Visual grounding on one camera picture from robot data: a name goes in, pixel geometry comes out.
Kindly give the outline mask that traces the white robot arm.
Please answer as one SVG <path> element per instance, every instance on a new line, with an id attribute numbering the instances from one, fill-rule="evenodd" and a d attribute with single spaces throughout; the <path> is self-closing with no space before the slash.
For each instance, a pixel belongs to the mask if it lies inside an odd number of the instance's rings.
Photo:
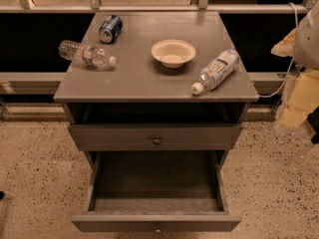
<path id="1" fill-rule="evenodd" d="M 288 81 L 282 105 L 276 113 L 278 133 L 289 133 L 305 123 L 319 108 L 319 1 L 284 39 L 273 46 L 271 53 L 292 57 L 305 72 Z"/>

